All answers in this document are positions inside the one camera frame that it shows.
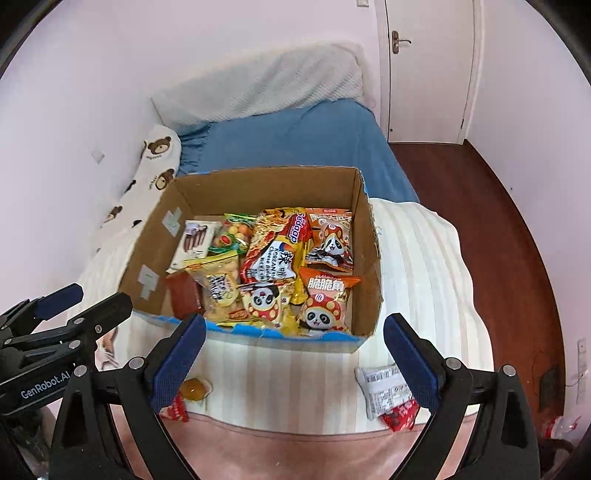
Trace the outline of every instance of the white door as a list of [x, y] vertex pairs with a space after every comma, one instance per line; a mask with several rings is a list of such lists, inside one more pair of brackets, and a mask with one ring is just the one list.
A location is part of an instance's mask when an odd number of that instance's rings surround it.
[[[473, 0], [386, 0], [386, 7], [388, 141], [457, 143], [472, 71]], [[400, 41], [396, 54], [394, 31], [412, 42]]]

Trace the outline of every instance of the wooden floor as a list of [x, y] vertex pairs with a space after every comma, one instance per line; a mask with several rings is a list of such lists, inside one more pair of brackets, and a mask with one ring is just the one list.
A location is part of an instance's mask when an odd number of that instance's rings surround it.
[[[392, 144], [421, 203], [449, 220], [474, 282], [476, 310], [491, 336], [495, 368], [513, 365], [538, 431], [562, 414], [564, 349], [544, 265], [519, 211], [478, 152], [464, 145]], [[557, 399], [542, 412], [539, 378], [560, 370]]]

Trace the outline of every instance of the cardboard box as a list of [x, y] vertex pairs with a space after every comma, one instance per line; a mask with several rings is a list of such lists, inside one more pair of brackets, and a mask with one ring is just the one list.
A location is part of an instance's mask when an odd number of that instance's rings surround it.
[[220, 329], [208, 322], [208, 338], [247, 345], [316, 352], [353, 352], [374, 333], [382, 304], [378, 240], [363, 177], [352, 167], [262, 167], [221, 170], [174, 180], [164, 191], [135, 244], [119, 291], [146, 318], [175, 325], [164, 278], [186, 220], [224, 213], [257, 214], [274, 207], [343, 208], [353, 212], [353, 275], [362, 281], [349, 301], [352, 335], [284, 338], [250, 326]]

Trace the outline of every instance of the gray tape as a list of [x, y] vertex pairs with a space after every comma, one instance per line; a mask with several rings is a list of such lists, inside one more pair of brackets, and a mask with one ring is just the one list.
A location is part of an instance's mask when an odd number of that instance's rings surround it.
[[150, 293], [156, 290], [159, 278], [160, 277], [156, 274], [156, 272], [150, 270], [145, 265], [142, 265], [142, 268], [139, 271], [138, 282], [143, 285], [143, 288], [139, 296], [144, 300], [148, 300], [150, 298]]
[[177, 207], [177, 209], [173, 212], [166, 212], [164, 218], [162, 219], [162, 224], [166, 227], [166, 230], [170, 232], [170, 235], [176, 237], [178, 235], [178, 231], [180, 229], [180, 223], [178, 219], [181, 218], [181, 209]]

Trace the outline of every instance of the wall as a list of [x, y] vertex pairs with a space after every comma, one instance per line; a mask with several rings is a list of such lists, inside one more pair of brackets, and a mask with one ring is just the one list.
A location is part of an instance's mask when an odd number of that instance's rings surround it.
[[[355, 0], [64, 0], [0, 79], [0, 310], [76, 280], [159, 121], [149, 96], [177, 72], [252, 50], [352, 40], [375, 72], [379, 118], [377, 38], [373, 6]], [[100, 165], [90, 155], [97, 147]]]
[[[591, 86], [554, 30], [525, 0], [483, 0], [485, 43], [468, 140], [524, 217], [558, 304], [567, 382], [578, 339], [591, 342]], [[567, 415], [591, 420], [591, 394]]]
[[108, 3], [62, 2], [0, 79], [0, 311], [75, 281], [158, 121], [107, 27]]

